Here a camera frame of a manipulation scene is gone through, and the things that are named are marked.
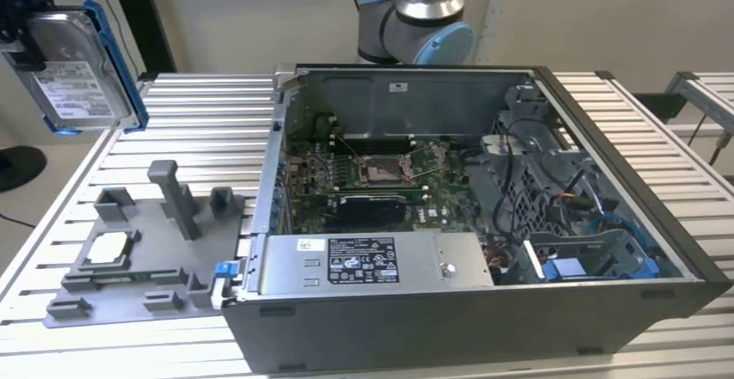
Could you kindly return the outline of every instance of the hard drive label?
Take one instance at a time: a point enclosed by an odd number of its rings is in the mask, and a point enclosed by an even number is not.
[[[111,105],[87,61],[50,61],[46,70],[34,76],[60,118],[112,117]]]
[[[331,284],[398,283],[393,237],[330,239]]]

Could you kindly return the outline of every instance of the metal rail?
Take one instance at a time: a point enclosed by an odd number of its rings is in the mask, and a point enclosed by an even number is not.
[[[705,251],[734,278],[732,187],[615,81],[594,73],[558,76]],[[164,156],[178,160],[182,181],[195,193],[212,186],[232,186],[238,193],[255,197],[274,106],[270,76],[163,75],[144,93],[151,128],[102,137],[72,177],[68,194],[62,194],[46,225],[39,226],[0,279],[8,287],[0,297],[0,376],[42,377],[50,372],[74,377],[250,375],[220,316],[63,329],[46,329],[40,322],[96,218],[91,202],[102,187],[124,185],[136,198],[159,197],[159,190],[143,184],[144,169]],[[240,255],[248,250],[252,203],[254,199],[246,211]],[[493,339],[491,326],[487,332]],[[732,371],[734,291],[689,319],[658,322],[611,356],[323,377],[627,379],[729,377]]]
[[[681,94],[724,130],[734,134],[734,73],[681,72],[666,92]]]

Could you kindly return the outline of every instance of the blue plastic clip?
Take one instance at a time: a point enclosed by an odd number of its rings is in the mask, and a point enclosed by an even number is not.
[[[236,278],[240,273],[240,262],[220,261],[215,267],[216,278]]]

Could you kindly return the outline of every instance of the white sticker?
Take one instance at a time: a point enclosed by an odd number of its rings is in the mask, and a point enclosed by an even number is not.
[[[390,92],[391,93],[407,93],[409,92],[409,83],[390,83]]]
[[[326,239],[298,239],[299,252],[322,252],[326,248]]]
[[[111,104],[87,61],[51,61],[34,73],[46,98],[63,119],[112,116]]]

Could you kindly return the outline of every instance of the blue cable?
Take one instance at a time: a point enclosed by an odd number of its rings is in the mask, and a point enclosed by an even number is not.
[[[627,226],[627,228],[633,231],[633,233],[636,235],[634,238],[637,239],[638,243],[641,244],[642,250],[648,250],[648,239],[646,239],[645,235],[642,234],[641,229],[638,228],[638,226],[636,226],[629,220],[623,219],[622,217],[619,217],[614,213],[603,214],[603,215],[595,217],[589,222],[589,227],[586,228],[586,232],[591,234],[591,232],[594,231],[594,224],[597,224],[597,222],[599,220],[605,219],[605,218],[611,218],[611,219],[615,219],[619,222],[622,222],[622,224],[625,226]]]

